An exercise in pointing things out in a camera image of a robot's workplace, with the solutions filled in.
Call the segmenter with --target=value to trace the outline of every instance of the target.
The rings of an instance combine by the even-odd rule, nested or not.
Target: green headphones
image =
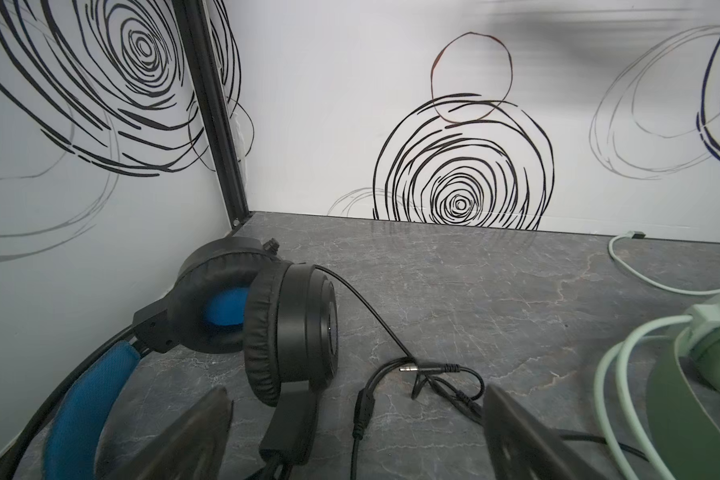
[[[677,480],[720,479],[720,429],[680,368],[690,357],[720,391],[720,294],[688,309],[690,324],[653,367],[646,392],[653,444]]]

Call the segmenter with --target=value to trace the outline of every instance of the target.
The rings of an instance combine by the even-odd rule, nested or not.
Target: black headphones
[[[276,408],[259,445],[267,462],[261,478],[274,478],[278,467],[284,478],[291,466],[304,465],[315,440],[320,394],[338,364],[336,296],[323,272],[280,260],[277,249],[274,239],[262,245],[228,236],[195,250],[173,289],[134,314],[136,340],[107,348],[69,388],[46,441],[45,477],[93,478],[101,429],[128,376],[149,352],[164,353],[178,344],[207,353],[242,350],[253,392]],[[161,478],[170,472],[172,478],[208,478],[213,469],[218,473],[232,417],[231,403],[218,390],[113,475]],[[215,418],[207,414],[211,410]],[[184,441],[179,448],[177,439],[195,432],[203,418],[216,425],[210,446],[190,448]]]

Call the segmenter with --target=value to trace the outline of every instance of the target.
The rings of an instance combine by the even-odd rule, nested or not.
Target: black corner frame
[[[250,217],[203,0],[173,0],[186,61],[233,229]]]

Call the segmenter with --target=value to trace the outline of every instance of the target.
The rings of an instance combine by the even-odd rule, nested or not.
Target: gray countertop
[[[596,433],[592,379],[605,351],[641,323],[701,301],[653,288],[617,267],[605,236],[269,213],[255,214],[238,235],[275,237],[283,258],[334,269],[417,357],[478,370],[555,428]],[[617,250],[664,283],[720,287],[720,244],[622,240]],[[348,478],[357,391],[376,366],[401,355],[362,304],[335,285],[338,374],[322,399],[309,463],[292,478]],[[632,359],[641,411],[656,351],[642,347]],[[474,388],[469,376],[454,378],[465,390]],[[378,388],[358,477],[494,478],[481,428],[427,389],[411,400],[412,382],[413,375],[393,373]],[[149,355],[126,384],[102,435],[99,474],[135,455],[215,385],[235,401],[220,478],[242,479],[261,467],[257,448],[274,409],[252,394],[242,354],[179,347]],[[635,445],[610,379],[607,387],[616,434]],[[705,401],[720,416],[720,398]],[[619,477],[604,448],[571,445],[609,478]],[[36,476],[38,459],[35,447],[21,469],[24,478]],[[634,465],[641,477],[656,478],[639,460]]]

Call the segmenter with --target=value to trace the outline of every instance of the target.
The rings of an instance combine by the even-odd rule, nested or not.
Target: black metal post
[[[216,174],[232,228],[250,216],[203,0],[173,0]]]

